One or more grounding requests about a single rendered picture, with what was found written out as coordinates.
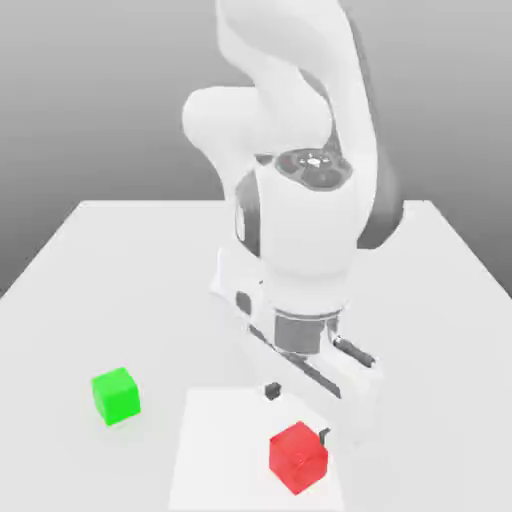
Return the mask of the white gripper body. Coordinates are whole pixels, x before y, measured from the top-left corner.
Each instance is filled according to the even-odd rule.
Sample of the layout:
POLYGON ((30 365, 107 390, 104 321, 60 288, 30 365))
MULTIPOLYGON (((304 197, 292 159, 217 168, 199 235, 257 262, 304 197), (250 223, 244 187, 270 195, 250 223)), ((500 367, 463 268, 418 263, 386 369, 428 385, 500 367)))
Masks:
POLYGON ((335 319, 246 319, 242 343, 262 383, 300 398, 337 438, 359 444, 379 414, 382 369, 377 358, 336 330, 335 319))

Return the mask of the small red cube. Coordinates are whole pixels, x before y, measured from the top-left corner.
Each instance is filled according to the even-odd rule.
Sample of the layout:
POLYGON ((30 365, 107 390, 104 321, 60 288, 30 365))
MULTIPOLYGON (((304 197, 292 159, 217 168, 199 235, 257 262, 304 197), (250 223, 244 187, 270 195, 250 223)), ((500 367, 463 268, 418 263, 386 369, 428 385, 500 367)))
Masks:
POLYGON ((326 476, 328 458, 319 435, 302 421, 269 440, 269 469, 294 495, 326 476))

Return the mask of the small green cube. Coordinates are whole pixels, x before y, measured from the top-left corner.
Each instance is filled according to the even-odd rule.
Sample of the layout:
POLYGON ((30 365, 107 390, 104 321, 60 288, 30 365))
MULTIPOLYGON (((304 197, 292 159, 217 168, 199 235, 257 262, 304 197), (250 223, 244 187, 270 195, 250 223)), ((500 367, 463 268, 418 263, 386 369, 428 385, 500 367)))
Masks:
POLYGON ((107 426, 118 424, 141 412, 137 384, 124 367, 94 377, 91 388, 96 410, 107 426))

